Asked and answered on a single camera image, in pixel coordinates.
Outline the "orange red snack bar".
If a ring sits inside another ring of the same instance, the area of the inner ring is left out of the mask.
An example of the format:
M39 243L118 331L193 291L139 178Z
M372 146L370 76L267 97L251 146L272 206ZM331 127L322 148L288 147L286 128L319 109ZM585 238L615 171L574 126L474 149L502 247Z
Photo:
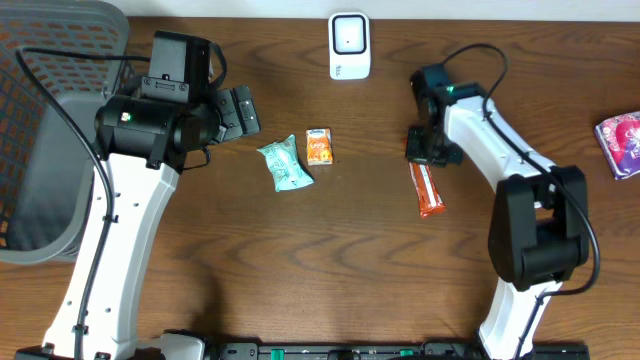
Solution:
M409 172L418 197L419 214L425 219L431 215L443 213L446 206L434 183L428 165L409 162Z

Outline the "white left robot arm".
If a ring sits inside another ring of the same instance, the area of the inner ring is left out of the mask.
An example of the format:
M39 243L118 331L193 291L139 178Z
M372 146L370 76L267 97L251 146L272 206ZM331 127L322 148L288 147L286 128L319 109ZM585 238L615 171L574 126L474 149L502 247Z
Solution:
M19 359L210 359L202 335L140 341L140 296L156 231L192 151L260 129L247 86L224 87L227 62L209 40L159 31L149 71L96 113L90 209L64 301L40 345Z

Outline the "purple pink floral packet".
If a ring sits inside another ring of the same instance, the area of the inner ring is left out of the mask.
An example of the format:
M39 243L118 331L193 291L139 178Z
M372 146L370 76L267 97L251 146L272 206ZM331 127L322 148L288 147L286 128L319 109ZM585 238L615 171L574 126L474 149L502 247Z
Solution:
M594 133L616 180L639 173L639 112L617 115L595 126Z

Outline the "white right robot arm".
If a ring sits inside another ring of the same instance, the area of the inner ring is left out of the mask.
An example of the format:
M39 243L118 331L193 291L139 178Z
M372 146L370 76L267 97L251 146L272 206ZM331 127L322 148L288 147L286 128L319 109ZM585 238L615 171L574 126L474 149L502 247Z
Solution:
M494 191L487 247L498 282L474 344L441 343L428 358L586 359L579 343L536 344L551 298L590 253L582 171L559 167L531 148L477 83L454 84L443 64L410 78L424 122L408 131L405 156L426 196L437 199L427 169L469 158Z

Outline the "mint green wipes packet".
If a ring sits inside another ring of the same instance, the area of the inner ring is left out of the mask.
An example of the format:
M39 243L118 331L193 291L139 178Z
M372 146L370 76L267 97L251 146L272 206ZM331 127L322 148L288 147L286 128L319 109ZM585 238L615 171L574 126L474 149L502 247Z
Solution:
M265 158L276 192L297 190L314 183L299 162L294 134L283 141L258 148L257 151Z

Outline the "orange tissue packet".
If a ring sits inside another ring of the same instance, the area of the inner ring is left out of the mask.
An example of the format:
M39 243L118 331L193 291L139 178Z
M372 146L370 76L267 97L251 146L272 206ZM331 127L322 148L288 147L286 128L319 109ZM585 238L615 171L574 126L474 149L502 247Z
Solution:
M306 131L307 163L311 166L332 165L332 134L330 128L309 129Z

